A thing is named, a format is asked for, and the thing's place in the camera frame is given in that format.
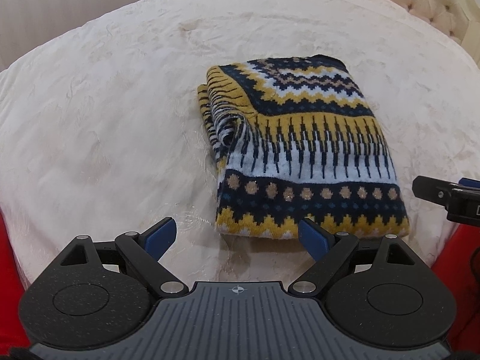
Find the red sleeve forearm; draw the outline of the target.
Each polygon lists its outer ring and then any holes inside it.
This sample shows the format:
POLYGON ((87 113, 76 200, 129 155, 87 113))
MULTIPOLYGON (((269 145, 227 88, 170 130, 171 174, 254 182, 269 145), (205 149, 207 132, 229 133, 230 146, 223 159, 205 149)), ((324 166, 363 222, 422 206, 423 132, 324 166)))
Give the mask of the red sleeve forearm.
POLYGON ((456 301, 448 333, 453 350, 479 353, 479 228, 461 224, 432 266, 456 301))

